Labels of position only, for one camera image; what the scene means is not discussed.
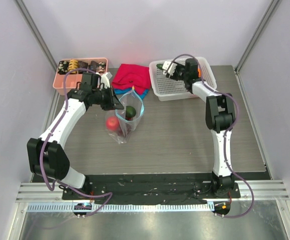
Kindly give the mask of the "green avocado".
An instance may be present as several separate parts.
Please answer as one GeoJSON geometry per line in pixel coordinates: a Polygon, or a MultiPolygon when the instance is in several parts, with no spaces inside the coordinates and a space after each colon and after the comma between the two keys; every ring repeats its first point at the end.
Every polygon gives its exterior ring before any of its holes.
{"type": "Polygon", "coordinates": [[[130,120],[137,114],[136,109],[133,106],[127,105],[125,110],[125,119],[130,120]]]}

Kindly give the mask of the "red apple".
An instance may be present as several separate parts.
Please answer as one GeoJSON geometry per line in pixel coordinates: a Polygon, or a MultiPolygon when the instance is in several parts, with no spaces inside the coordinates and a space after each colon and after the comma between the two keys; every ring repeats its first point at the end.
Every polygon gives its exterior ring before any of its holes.
{"type": "Polygon", "coordinates": [[[109,131],[115,132],[120,127],[119,120],[116,116],[110,116],[106,120],[106,128],[109,131]]]}

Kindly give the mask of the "clear zip top bag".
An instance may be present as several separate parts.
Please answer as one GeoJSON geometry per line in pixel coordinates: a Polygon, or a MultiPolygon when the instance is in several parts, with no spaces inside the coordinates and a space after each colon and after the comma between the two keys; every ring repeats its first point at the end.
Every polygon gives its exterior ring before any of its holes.
{"type": "Polygon", "coordinates": [[[134,88],[128,89],[124,94],[119,98],[119,101],[123,104],[124,109],[121,110],[110,110],[105,114],[105,129],[107,134],[115,140],[118,144],[125,144],[128,142],[131,133],[137,128],[144,115],[144,103],[143,99],[136,93],[134,88]],[[133,106],[137,114],[130,120],[125,119],[125,110],[126,106],[133,106]],[[106,120],[108,117],[116,116],[119,120],[119,123],[129,124],[131,126],[131,132],[127,137],[119,137],[114,131],[109,131],[106,128],[106,120]]]}

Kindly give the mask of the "purple grape bunch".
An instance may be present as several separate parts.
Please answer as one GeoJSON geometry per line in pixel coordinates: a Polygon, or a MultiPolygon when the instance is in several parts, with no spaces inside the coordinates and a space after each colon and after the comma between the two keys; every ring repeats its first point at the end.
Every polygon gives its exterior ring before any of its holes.
{"type": "Polygon", "coordinates": [[[119,126],[116,128],[115,133],[117,136],[126,138],[131,132],[131,126],[129,124],[120,123],[119,126]]]}

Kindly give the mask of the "green cucumber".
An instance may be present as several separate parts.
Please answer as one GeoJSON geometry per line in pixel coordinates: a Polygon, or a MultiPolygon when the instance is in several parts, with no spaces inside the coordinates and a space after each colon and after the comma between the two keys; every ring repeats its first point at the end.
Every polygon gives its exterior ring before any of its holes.
{"type": "Polygon", "coordinates": [[[162,71],[165,70],[165,68],[164,68],[164,64],[163,64],[163,63],[159,63],[159,64],[157,64],[156,67],[157,67],[159,70],[162,70],[162,71]]]}

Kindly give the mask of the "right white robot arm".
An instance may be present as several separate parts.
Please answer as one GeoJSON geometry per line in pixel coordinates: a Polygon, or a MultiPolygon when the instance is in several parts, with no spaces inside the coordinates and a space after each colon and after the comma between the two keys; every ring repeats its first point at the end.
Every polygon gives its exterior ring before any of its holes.
{"type": "Polygon", "coordinates": [[[187,58],[185,64],[171,62],[169,77],[183,81],[185,88],[205,102],[205,123],[211,131],[214,146],[214,167],[211,179],[211,193],[223,197],[234,189],[234,174],[230,160],[230,138],[236,121],[234,101],[227,93],[212,88],[203,78],[202,67],[194,58],[187,58]]]}

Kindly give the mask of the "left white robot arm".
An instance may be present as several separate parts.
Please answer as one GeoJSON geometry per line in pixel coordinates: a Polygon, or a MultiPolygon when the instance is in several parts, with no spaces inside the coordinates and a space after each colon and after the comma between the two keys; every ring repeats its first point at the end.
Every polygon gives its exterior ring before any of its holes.
{"type": "Polygon", "coordinates": [[[84,72],[78,86],[65,94],[62,110],[51,125],[38,138],[29,139],[30,170],[41,176],[50,190],[55,187],[49,180],[54,180],[72,187],[79,199],[90,196],[89,178],[71,167],[64,147],[74,126],[89,107],[99,105],[104,111],[124,108],[110,85],[111,77],[110,72],[102,75],[91,70],[84,72]]]}

